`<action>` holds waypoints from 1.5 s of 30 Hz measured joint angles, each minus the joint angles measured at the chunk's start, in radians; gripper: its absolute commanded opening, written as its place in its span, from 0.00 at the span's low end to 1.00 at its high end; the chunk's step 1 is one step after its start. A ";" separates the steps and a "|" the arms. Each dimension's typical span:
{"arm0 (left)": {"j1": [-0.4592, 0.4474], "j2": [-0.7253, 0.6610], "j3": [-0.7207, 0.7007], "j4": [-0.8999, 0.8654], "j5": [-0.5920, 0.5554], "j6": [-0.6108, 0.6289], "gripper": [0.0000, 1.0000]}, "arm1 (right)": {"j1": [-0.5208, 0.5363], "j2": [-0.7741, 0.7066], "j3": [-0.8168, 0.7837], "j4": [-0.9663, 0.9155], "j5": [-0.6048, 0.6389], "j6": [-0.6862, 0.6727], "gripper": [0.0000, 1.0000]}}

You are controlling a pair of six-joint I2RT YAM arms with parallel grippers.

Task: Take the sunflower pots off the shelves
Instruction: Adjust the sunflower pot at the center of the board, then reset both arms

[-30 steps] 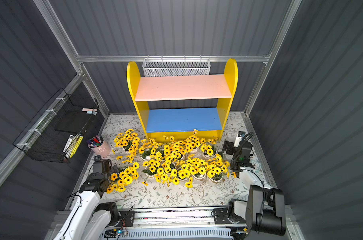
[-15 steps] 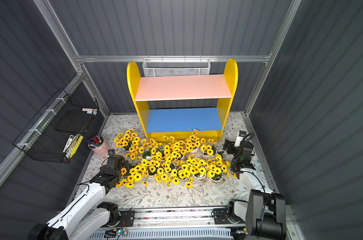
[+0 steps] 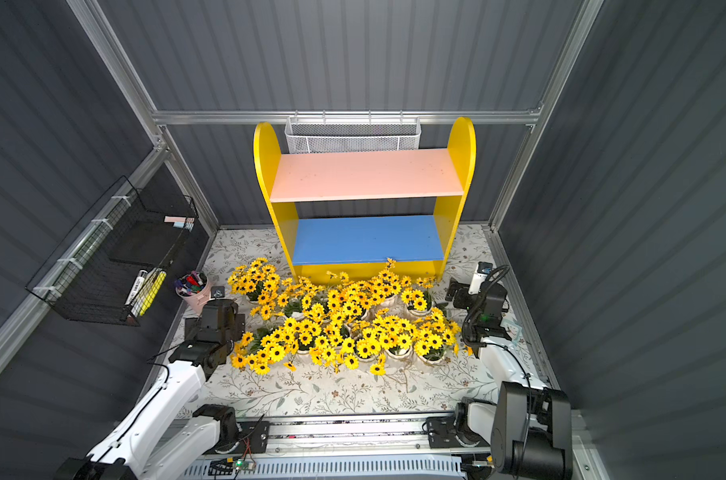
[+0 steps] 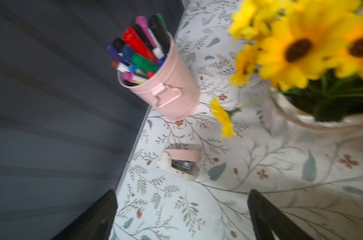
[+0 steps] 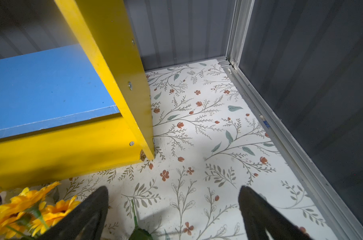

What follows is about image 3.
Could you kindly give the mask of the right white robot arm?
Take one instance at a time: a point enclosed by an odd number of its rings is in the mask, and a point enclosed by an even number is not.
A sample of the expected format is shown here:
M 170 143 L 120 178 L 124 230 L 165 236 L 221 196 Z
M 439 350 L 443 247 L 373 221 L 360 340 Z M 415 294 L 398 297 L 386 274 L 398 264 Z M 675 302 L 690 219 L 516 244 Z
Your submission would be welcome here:
M 462 400 L 454 431 L 463 444 L 488 443 L 493 469 L 502 474 L 570 479 L 574 471 L 570 400 L 526 369 L 513 352 L 511 336 L 502 326 L 506 296 L 497 281 L 449 283 L 446 300 L 466 312 L 461 340 L 498 387 L 494 400 Z

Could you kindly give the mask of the shelf sunflower pot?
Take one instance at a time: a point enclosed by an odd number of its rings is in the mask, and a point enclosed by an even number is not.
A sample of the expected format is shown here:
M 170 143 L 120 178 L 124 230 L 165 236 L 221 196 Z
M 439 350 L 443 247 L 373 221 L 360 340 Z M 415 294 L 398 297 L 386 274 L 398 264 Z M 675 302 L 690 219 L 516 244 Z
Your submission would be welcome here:
M 394 360 L 406 360 L 412 353 L 413 324 L 394 315 L 377 315 L 374 319 L 376 339 L 381 349 Z
M 236 267 L 227 284 L 235 294 L 244 295 L 250 302 L 267 304 L 277 297 L 281 276 L 275 265 L 265 257 L 258 257 L 247 265 Z
M 413 283 L 409 275 L 395 272 L 397 262 L 388 258 L 385 267 L 369 281 L 369 299 L 373 307 L 390 307 L 402 291 Z
M 349 324 L 368 313 L 368 296 L 361 287 L 352 285 L 323 292 L 319 300 L 324 309 L 324 323 Z
M 370 281 L 353 281 L 346 272 L 329 272 L 330 287 L 326 305 L 332 320 L 360 320 L 374 305 L 374 287 Z
M 270 373 L 273 366 L 294 372 L 298 346 L 295 327 L 259 328 L 256 332 L 244 333 L 235 343 L 230 365 L 238 370 L 249 369 L 258 375 Z
M 381 358 L 383 335 L 384 330 L 378 326 L 363 328 L 354 339 L 351 352 L 344 356 L 344 366 L 348 370 L 367 367 L 372 375 L 384 376 L 386 360 Z
M 356 370 L 360 365 L 356 340 L 344 324 L 329 324 L 323 334 L 314 339 L 309 355 L 314 365 L 331 369 L 334 373 L 343 369 Z
M 300 364 L 322 365 L 323 360 L 316 340 L 320 330 L 312 321 L 286 318 L 280 339 L 286 352 L 284 366 L 295 372 Z
M 444 361 L 449 354 L 472 356 L 474 350 L 463 339 L 461 325 L 438 308 L 411 321 L 412 346 L 417 357 L 430 365 Z

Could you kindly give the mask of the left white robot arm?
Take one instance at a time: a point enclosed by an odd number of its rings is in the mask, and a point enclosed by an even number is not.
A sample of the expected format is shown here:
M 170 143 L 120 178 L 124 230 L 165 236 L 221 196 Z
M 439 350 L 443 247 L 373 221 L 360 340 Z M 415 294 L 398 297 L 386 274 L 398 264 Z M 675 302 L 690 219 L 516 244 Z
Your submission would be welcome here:
M 234 409 L 204 404 L 163 446 L 178 412 L 226 363 L 245 333 L 231 299 L 213 299 L 192 320 L 191 338 L 176 346 L 164 374 L 126 417 L 82 458 L 66 459 L 56 479 L 176 479 L 209 450 L 232 452 L 242 443 Z

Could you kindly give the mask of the sunflower pot taken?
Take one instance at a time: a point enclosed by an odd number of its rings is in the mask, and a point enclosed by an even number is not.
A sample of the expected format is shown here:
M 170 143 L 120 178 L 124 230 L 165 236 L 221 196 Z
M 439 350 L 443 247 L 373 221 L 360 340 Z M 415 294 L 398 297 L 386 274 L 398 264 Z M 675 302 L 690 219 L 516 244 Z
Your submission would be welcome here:
M 426 317 L 432 310 L 433 298 L 431 288 L 434 286 L 435 278 L 411 277 L 401 278 L 400 298 L 410 318 L 419 319 Z
M 264 321 L 271 320 L 280 315 L 291 316 L 294 312 L 304 312 L 315 302 L 315 297 L 320 294 L 322 288 L 315 285 L 307 278 L 300 277 L 295 280 L 293 277 L 283 279 L 277 297 L 271 302 L 256 306 L 252 309 L 253 316 L 261 317 Z

